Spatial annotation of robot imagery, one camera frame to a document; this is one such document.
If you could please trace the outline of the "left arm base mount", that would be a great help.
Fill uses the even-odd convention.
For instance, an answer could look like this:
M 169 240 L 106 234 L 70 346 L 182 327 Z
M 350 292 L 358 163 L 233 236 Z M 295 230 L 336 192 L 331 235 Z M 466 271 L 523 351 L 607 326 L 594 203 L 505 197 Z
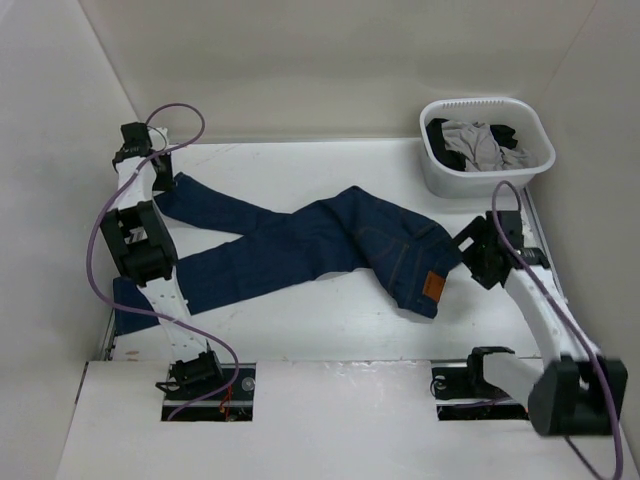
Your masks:
M 223 364 L 212 350 L 169 366 L 155 384 L 163 393 L 164 422 L 250 422 L 253 420 L 257 366 Z

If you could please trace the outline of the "dark blue denim jeans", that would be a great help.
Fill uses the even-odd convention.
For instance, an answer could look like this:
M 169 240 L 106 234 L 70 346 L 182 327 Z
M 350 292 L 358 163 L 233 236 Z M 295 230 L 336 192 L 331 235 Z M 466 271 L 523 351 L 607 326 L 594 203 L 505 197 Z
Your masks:
M 461 262 L 436 221 L 358 186 L 277 213 L 179 174 L 155 203 L 173 220 L 237 237 L 179 260 L 177 280 L 193 315 L 325 274 L 370 269 L 399 308 L 434 318 L 446 278 Z

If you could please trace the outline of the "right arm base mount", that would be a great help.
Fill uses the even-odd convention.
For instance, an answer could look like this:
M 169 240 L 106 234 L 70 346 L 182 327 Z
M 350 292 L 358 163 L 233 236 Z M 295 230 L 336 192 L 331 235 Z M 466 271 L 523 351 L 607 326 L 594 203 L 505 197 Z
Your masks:
M 499 388 L 473 383 L 463 363 L 433 363 L 431 374 L 429 389 L 441 421 L 529 420 L 526 408 Z

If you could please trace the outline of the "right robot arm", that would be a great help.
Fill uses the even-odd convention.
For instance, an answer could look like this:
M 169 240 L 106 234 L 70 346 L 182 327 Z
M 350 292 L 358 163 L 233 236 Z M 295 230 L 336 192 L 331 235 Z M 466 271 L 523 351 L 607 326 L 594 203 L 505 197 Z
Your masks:
M 521 311 L 541 354 L 536 369 L 507 347 L 476 347 L 464 384 L 521 404 L 537 434 L 609 436 L 621 413 L 628 372 L 586 337 L 557 290 L 541 249 L 524 244 L 519 211 L 488 212 L 454 238 L 463 264 L 485 289 L 501 286 Z

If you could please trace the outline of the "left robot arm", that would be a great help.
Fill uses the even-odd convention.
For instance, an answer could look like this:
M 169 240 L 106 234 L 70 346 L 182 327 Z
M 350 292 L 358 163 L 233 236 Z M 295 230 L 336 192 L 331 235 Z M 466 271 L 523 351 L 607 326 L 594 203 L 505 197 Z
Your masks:
M 121 276 L 135 285 L 164 329 L 175 361 L 190 361 L 207 350 L 206 337 L 191 330 L 193 322 L 177 280 L 178 255 L 154 201 L 173 189 L 171 154 L 165 129 L 142 122 L 121 126 L 123 145 L 113 159 L 118 174 L 115 199 L 100 229 Z

